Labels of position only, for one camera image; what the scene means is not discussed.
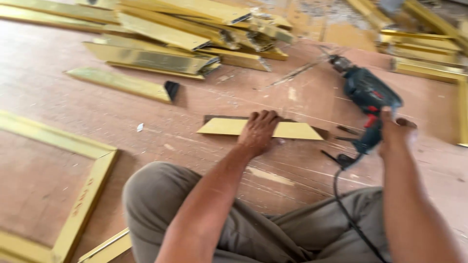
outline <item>grey trousers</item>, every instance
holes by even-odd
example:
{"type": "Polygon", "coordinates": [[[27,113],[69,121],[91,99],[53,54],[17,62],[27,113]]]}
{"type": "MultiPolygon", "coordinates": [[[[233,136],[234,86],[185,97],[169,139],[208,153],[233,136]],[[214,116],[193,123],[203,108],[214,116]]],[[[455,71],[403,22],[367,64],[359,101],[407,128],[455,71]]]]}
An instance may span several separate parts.
{"type": "MultiPolygon", "coordinates": [[[[153,162],[124,187],[125,217],[137,263],[153,263],[164,233],[201,176],[167,162],[153,162]]],[[[367,237],[390,262],[382,222],[380,187],[342,198],[367,237]]],[[[267,218],[236,199],[224,224],[214,263],[379,263],[329,198],[267,218]]]]}

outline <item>power cord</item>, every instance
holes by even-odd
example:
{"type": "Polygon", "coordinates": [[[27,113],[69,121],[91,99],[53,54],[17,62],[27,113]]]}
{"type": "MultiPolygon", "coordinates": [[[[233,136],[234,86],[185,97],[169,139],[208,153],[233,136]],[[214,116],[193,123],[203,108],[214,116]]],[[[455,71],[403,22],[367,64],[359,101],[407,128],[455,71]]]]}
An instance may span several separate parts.
{"type": "Polygon", "coordinates": [[[340,197],[338,196],[338,177],[340,176],[340,173],[344,171],[347,167],[340,167],[340,169],[335,173],[335,176],[333,178],[333,193],[335,195],[335,201],[338,203],[338,206],[340,207],[341,211],[343,212],[344,216],[348,220],[349,224],[351,225],[354,230],[358,233],[359,237],[366,243],[366,245],[371,249],[371,251],[382,261],[382,263],[387,263],[385,259],[382,257],[380,254],[379,250],[375,247],[374,244],[367,238],[367,236],[362,232],[362,230],[354,223],[354,221],[351,218],[351,215],[349,215],[348,211],[346,210],[345,206],[340,200],[340,197]]]}

